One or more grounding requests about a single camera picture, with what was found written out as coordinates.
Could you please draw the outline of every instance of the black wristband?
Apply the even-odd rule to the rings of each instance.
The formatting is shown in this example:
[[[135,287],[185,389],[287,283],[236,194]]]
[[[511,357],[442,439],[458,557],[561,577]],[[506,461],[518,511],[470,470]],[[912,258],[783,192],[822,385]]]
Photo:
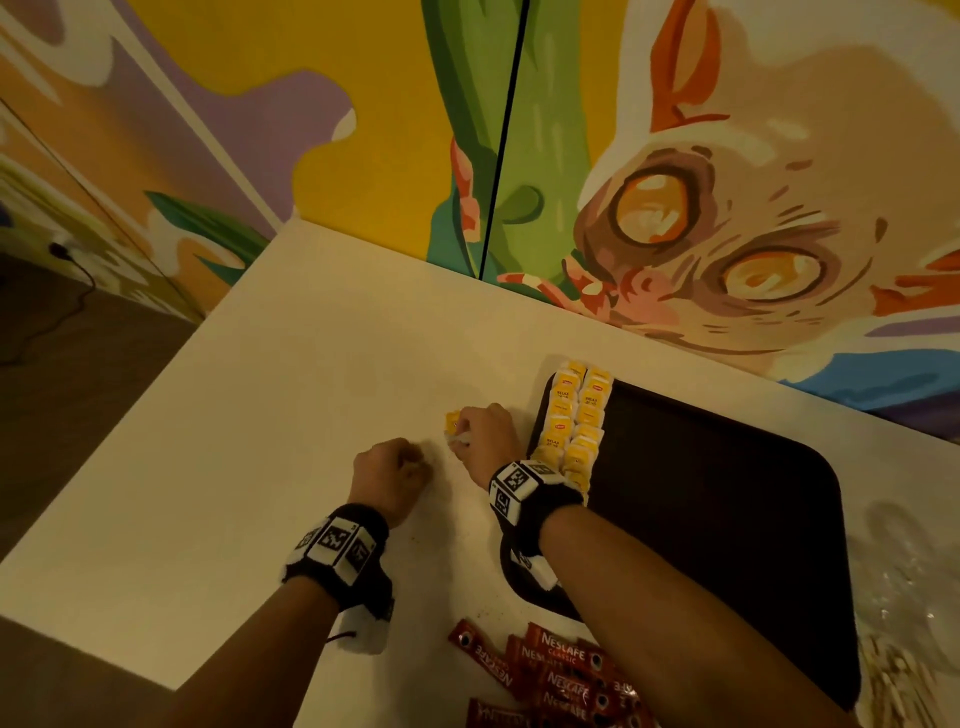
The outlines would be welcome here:
[[[389,619],[393,584],[380,568],[389,536],[390,527],[375,509],[342,505],[300,539],[281,580],[307,576],[324,587],[341,611],[364,604],[378,619]]]
[[[490,506],[510,546],[523,556],[540,555],[540,530],[547,517],[584,497],[566,478],[539,460],[517,460],[490,481]]]

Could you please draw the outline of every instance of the floor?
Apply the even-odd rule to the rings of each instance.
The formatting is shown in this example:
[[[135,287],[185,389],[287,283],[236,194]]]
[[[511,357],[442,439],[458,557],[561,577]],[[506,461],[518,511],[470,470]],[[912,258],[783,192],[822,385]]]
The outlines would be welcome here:
[[[0,255],[0,362],[71,310],[85,285]],[[0,366],[0,559],[193,333],[110,294]],[[168,695],[79,650],[0,619],[0,725],[128,725]]]

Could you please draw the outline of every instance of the cat eye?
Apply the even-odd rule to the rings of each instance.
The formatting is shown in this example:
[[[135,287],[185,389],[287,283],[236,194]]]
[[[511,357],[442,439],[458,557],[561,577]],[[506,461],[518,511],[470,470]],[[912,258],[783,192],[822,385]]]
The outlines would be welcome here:
[[[753,251],[721,275],[724,292],[744,301],[787,301],[813,290],[827,266],[809,253],[787,249]]]
[[[613,219],[620,232],[640,245],[677,240],[686,232],[690,216],[686,183],[662,172],[627,180],[613,205]]]

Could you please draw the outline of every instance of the cartoon cat painting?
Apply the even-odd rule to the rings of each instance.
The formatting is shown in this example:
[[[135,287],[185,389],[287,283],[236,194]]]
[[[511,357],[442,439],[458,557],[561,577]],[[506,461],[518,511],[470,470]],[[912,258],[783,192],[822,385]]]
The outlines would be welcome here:
[[[791,382],[841,353],[960,373],[957,69],[960,20],[919,0],[632,0],[564,261],[580,297],[501,280]]]

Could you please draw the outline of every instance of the fist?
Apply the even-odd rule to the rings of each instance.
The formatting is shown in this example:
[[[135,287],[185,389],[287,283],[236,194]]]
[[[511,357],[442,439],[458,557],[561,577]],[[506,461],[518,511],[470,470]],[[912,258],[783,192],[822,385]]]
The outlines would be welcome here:
[[[460,410],[457,434],[462,432],[470,433],[469,445],[452,442],[450,449],[467,467],[473,482],[484,490],[500,468],[524,457],[514,418],[499,404]]]
[[[406,521],[433,477],[423,450],[402,437],[378,443],[353,458],[353,482],[347,503],[376,510],[396,528]]]

